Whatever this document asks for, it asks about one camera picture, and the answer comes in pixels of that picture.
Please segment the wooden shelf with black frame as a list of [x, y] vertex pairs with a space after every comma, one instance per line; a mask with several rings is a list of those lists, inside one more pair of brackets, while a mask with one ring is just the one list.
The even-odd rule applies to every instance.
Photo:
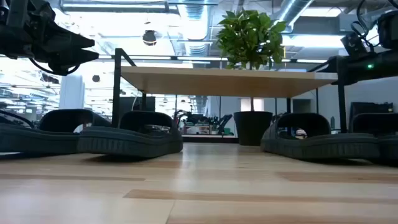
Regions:
[[118, 127], [121, 79], [146, 94], [290, 99], [338, 80], [337, 73], [137, 67], [122, 48], [114, 55], [112, 126]]

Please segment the silver ribbed ceiling duct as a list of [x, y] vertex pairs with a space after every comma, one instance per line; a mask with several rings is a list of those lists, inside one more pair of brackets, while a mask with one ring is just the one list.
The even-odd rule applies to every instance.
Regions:
[[178, 5], [183, 22], [183, 43], [189, 56], [208, 55], [211, 45], [208, 41], [211, 9], [212, 5], [203, 4], [202, 0], [187, 0], [187, 4]]

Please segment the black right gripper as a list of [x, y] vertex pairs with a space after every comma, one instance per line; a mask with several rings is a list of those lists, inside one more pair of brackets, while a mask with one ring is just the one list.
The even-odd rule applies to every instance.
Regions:
[[335, 73], [339, 68], [343, 68], [344, 74], [339, 80], [342, 79], [344, 85], [398, 76], [398, 51], [368, 53], [359, 58], [344, 56], [342, 59], [342, 65], [337, 65], [336, 62]]

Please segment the black plant pot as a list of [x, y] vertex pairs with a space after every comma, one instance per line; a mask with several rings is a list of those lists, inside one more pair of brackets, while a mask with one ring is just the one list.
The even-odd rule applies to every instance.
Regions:
[[270, 126], [273, 114], [266, 111], [241, 111], [234, 113], [239, 144], [259, 146], [264, 132]]

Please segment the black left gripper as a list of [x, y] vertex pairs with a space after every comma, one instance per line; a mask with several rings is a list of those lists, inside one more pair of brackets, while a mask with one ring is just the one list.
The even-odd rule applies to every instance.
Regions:
[[95, 41], [59, 27], [55, 16], [47, 0], [0, 0], [0, 54], [31, 58], [50, 68], [98, 59], [99, 53], [84, 50]]

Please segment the black foam slide sandal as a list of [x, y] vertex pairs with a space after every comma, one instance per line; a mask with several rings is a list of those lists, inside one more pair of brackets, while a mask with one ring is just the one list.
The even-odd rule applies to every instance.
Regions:
[[79, 136], [78, 152], [152, 159], [183, 149], [183, 137], [167, 114], [129, 111], [117, 128], [91, 126]]
[[367, 133], [331, 133], [328, 120], [316, 113], [277, 116], [261, 139], [264, 152], [298, 160], [375, 159], [377, 138]]
[[74, 154], [78, 152], [81, 124], [111, 126], [111, 122], [86, 109], [62, 109], [48, 112], [35, 127], [22, 118], [23, 127], [6, 118], [0, 118], [0, 152], [27, 152], [41, 154]]
[[371, 162], [398, 167], [398, 113], [357, 114], [349, 130], [372, 134], [378, 140], [380, 156]]

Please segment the black equipment case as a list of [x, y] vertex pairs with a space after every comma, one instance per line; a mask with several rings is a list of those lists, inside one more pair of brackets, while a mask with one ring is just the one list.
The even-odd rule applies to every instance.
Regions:
[[361, 113], [393, 113], [394, 106], [392, 103], [369, 103], [369, 102], [352, 102], [350, 107], [350, 115]]

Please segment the white round pillar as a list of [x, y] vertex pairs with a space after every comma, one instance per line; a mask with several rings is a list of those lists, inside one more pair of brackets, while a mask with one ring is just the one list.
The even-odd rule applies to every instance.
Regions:
[[85, 104], [85, 83], [79, 73], [62, 77], [60, 83], [60, 109], [83, 109]]

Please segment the black ceiling dome device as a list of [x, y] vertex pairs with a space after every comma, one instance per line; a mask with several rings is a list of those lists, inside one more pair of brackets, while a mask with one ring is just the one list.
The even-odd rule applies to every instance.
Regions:
[[155, 36], [154, 30], [146, 30], [142, 36], [142, 41], [147, 46], [154, 46], [157, 43], [157, 38]]

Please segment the black computer monitor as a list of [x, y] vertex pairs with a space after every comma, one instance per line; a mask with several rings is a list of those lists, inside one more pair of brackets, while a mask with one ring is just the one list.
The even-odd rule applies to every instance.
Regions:
[[146, 97], [146, 107], [142, 109], [142, 98], [141, 97], [120, 97], [119, 113], [121, 115], [128, 111], [155, 111], [155, 97]]

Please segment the green leafy plant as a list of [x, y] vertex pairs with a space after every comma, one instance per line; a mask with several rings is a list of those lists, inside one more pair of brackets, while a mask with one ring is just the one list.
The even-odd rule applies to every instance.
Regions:
[[259, 70], [282, 62], [286, 22], [272, 20], [265, 12], [243, 9], [228, 11], [219, 25], [223, 28], [216, 35], [216, 44], [221, 56], [228, 59], [226, 68]]

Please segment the black background robot arms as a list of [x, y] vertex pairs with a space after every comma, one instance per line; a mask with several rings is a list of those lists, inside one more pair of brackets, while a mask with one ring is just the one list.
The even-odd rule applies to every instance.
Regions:
[[233, 136], [231, 129], [226, 127], [232, 117], [231, 114], [226, 114], [222, 118], [206, 117], [202, 114], [177, 110], [173, 119], [182, 134]]

